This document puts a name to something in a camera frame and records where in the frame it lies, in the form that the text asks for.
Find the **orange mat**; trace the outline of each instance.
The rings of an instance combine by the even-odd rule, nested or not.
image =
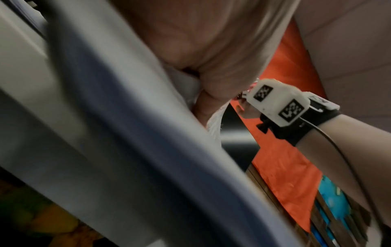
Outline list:
[[[294,20],[260,78],[274,78],[325,97]],[[237,101],[231,104],[233,108],[238,105]],[[321,171],[286,141],[276,139],[270,131],[263,134],[258,130],[259,119],[242,120],[261,147],[253,165],[292,218],[309,232],[310,213],[321,181]]]

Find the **black cable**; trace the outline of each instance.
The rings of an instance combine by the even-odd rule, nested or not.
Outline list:
[[[300,119],[301,119],[301,121],[306,123],[308,126],[312,127],[314,130],[319,132],[324,138],[326,138],[330,142],[330,144],[333,145],[333,147],[337,150],[337,152],[341,155],[341,157],[345,161],[346,165],[349,167],[349,170],[352,173],[353,177],[356,179],[357,184],[360,187],[360,189],[361,189],[365,199],[367,200],[369,208],[371,209],[371,211],[373,213],[373,216],[374,216],[376,222],[379,225],[379,229],[380,229],[382,235],[384,236],[384,230],[383,230],[383,228],[384,228],[384,221],[383,221],[383,218],[380,215],[380,212],[379,212],[378,208],[376,207],[375,203],[373,202],[373,199],[372,199],[371,195],[369,194],[367,188],[364,186],[364,183],[362,182],[362,180],[358,176],[358,173],[356,172],[354,167],[351,165],[351,163],[348,160],[348,158],[345,156],[345,154],[340,150],[340,148],[337,146],[337,144],[333,141],[333,139],[328,134],[326,134],[323,130],[318,128],[316,125],[310,123],[309,121],[307,121],[307,120],[305,120],[303,118],[300,118]]]

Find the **white plastic device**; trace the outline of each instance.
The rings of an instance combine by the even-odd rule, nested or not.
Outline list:
[[[310,99],[297,87],[274,79],[258,80],[243,98],[280,127],[291,125],[310,107]]]

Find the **orange cloth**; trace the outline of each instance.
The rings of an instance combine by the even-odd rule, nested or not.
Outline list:
[[[325,97],[294,20],[260,78],[274,78]],[[235,108],[238,102],[231,104]],[[310,213],[322,178],[321,171],[285,140],[276,139],[270,131],[263,134],[258,130],[259,119],[242,120],[261,147],[253,165],[292,218],[309,232]]]

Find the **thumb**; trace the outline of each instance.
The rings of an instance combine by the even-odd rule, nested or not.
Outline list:
[[[198,121],[206,127],[208,120],[211,118],[221,106],[227,103],[230,99],[217,99],[210,95],[205,90],[200,92],[197,102],[193,107],[193,114]]]

